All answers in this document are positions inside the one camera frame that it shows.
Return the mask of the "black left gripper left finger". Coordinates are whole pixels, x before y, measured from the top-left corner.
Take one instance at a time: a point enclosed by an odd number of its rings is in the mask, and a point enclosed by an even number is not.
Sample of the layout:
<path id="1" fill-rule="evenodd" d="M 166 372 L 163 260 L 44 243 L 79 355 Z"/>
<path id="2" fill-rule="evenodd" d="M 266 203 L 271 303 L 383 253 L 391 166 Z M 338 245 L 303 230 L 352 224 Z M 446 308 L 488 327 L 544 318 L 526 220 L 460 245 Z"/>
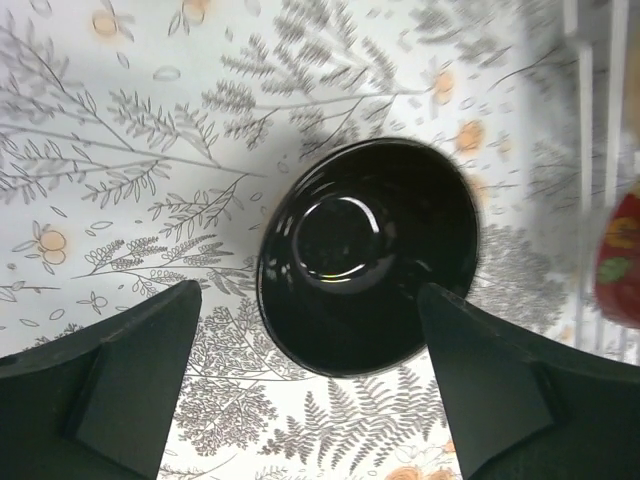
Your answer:
<path id="1" fill-rule="evenodd" d="M 4 479 L 154 479 L 201 308 L 182 281 L 1 360 Z"/>

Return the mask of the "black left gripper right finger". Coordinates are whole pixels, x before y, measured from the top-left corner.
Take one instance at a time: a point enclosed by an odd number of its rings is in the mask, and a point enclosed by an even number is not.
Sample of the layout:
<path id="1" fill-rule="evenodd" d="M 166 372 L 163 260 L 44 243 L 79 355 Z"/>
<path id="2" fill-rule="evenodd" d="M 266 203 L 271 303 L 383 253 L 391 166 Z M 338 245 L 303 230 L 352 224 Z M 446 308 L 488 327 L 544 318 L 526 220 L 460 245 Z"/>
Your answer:
<path id="1" fill-rule="evenodd" d="M 639 369 L 435 284 L 418 311 L 465 479 L 636 479 Z"/>

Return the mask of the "black lacquer bowl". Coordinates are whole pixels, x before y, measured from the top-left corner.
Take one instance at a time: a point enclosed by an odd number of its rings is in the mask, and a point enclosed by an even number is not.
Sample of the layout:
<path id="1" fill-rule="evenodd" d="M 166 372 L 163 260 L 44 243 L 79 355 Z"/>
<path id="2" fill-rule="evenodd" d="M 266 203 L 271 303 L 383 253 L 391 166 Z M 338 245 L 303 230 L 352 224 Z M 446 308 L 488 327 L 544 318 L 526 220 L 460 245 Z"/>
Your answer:
<path id="1" fill-rule="evenodd" d="M 473 192 L 449 156 L 399 137 L 340 147 L 293 183 L 265 227 L 263 324 L 315 374 L 392 368 L 425 348 L 422 285 L 466 296 L 479 243 Z"/>

